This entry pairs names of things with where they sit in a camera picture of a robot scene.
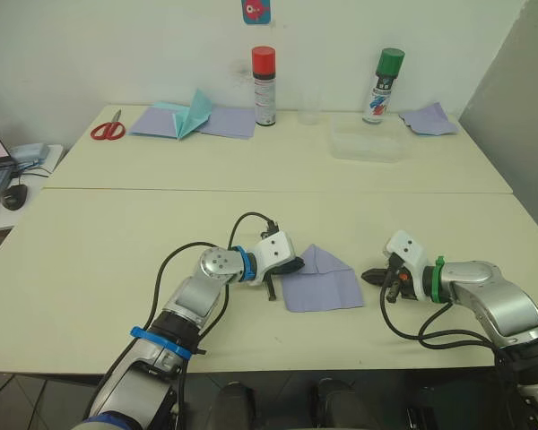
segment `table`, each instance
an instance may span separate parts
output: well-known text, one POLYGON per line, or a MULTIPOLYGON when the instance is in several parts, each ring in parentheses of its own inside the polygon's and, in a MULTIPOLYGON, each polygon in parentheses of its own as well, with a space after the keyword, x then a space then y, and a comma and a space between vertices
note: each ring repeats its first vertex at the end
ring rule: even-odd
MULTIPOLYGON (((235 218, 258 210, 279 221, 301 254, 311 243, 355 269, 381 267, 381 250, 403 228, 431 257, 496 263, 538 304, 538 227, 510 194, 247 193, 45 189, 0 249, 0 371, 101 374, 143 324, 164 257, 179 245, 226 245, 235 218)), ((236 244, 265 228, 244 221, 236 244)), ((163 304, 201 250, 166 270, 163 304)), ((432 351, 396 337, 382 321, 378 288, 360 283, 363 308, 294 314, 264 288, 231 288, 228 311, 191 360, 191 372, 490 366, 481 348, 432 351)), ((436 305, 389 306, 416 331, 436 305)), ((434 329, 482 332, 455 306, 434 329)))
MULTIPOLYGON (((50 172, 53 172, 56 168, 58 161, 62 158, 62 152, 64 147, 62 145, 48 145, 50 151, 42 167, 50 172)), ((35 170, 33 173, 39 173, 41 175, 47 175, 48 173, 42 170, 35 170)), ((26 202, 24 205, 17 211, 9 211, 2 204, 0 204, 0 230, 7 230, 13 228, 19 219, 22 217, 24 212, 28 209, 30 204, 36 199, 39 191, 42 189, 44 184, 47 182, 45 177, 40 176, 22 176, 21 183, 28 186, 28 196, 26 197, 26 202)), ((18 178, 10 181, 8 186, 17 185, 18 178)))
POLYGON ((318 125, 302 125, 296 112, 279 112, 275 126, 258 126, 250 140, 201 133, 182 141, 126 136, 100 142, 90 137, 90 130, 111 119, 118 109, 128 128, 145 108, 105 107, 65 157, 48 187, 511 193, 461 125, 457 135, 418 136, 397 116, 388 116, 380 125, 365 125, 360 114, 323 114, 318 125), (392 164, 334 158, 327 147, 331 115, 352 118, 371 134, 404 142, 411 148, 411 157, 392 164))

